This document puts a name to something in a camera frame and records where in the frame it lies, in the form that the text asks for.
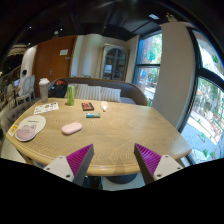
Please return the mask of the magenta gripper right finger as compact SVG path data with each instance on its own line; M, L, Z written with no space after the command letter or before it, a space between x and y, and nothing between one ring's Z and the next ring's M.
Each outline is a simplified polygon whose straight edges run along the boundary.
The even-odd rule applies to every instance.
M134 155L146 185L182 169L171 156L159 155L140 144L135 144Z

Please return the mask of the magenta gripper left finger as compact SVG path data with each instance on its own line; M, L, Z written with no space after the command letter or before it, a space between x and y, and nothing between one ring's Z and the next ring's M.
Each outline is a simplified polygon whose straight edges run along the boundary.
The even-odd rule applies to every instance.
M59 156L44 170L81 186L94 155L93 145L87 145L68 156Z

